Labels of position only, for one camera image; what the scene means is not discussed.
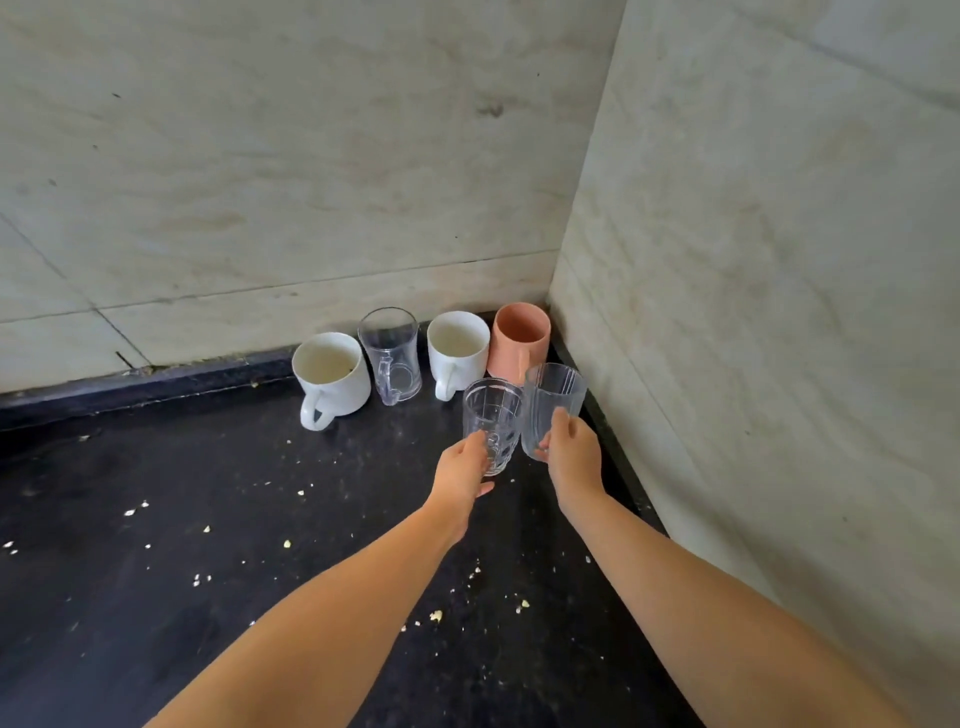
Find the marble wall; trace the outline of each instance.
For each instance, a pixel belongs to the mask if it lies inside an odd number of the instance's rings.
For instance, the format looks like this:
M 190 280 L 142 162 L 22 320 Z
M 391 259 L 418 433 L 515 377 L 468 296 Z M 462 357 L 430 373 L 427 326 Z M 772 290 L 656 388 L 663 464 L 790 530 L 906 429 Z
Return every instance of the marble wall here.
M 960 4 L 629 0 L 550 299 L 671 533 L 960 715 Z
M 5 0 L 0 391 L 542 299 L 624 2 Z

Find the black countertop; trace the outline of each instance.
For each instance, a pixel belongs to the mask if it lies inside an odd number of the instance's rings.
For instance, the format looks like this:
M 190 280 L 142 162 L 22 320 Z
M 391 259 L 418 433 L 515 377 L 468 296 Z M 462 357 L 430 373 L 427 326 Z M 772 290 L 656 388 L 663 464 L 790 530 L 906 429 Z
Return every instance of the black countertop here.
M 0 433 L 0 725 L 142 725 L 420 506 L 462 436 L 460 395 L 434 400 L 428 371 L 412 400 L 374 392 L 327 432 L 300 427 L 285 379 Z M 609 461 L 604 476 L 649 510 Z M 352 725 L 700 725 L 546 467 L 517 447 L 496 483 Z

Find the glass tumbler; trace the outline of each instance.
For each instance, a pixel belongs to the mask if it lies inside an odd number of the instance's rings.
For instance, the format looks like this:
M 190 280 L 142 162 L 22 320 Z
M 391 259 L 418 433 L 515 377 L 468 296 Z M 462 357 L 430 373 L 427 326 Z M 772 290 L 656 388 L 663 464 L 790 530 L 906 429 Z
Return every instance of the glass tumbler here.
M 417 329 L 412 313 L 392 306 L 371 311 L 357 328 L 373 367 L 376 391 L 388 406 L 420 391 Z
M 502 472 L 514 454 L 522 402 L 523 390 L 506 379 L 477 379 L 464 390 L 464 437 L 478 429 L 487 433 L 487 476 Z
M 562 407 L 576 417 L 586 396 L 587 381 L 565 364 L 547 362 L 528 369 L 523 380 L 523 451 L 542 462 L 537 449 L 550 431 L 554 409 Z

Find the white ceramic mug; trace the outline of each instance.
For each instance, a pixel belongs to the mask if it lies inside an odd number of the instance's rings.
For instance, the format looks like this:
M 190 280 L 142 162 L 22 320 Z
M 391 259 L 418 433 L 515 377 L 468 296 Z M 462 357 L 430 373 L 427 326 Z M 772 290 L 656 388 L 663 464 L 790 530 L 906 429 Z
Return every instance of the white ceramic mug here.
M 490 328 L 479 316 L 466 311 L 442 313 L 427 327 L 426 341 L 438 400 L 450 401 L 454 392 L 483 378 L 490 352 Z
M 307 429 L 322 430 L 334 417 L 356 412 L 370 398 L 367 361 L 360 344 L 348 334 L 329 331 L 311 336 L 297 347 L 293 366 L 305 394 L 300 424 Z

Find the right hand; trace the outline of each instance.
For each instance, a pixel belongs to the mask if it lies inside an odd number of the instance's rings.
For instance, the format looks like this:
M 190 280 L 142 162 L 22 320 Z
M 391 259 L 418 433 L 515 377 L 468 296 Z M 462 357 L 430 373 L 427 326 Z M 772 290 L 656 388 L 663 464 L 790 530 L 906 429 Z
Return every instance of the right hand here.
M 604 493 L 600 443 L 596 433 L 579 417 L 570 417 L 565 409 L 557 407 L 538 453 L 550 467 L 561 509 L 581 496 Z

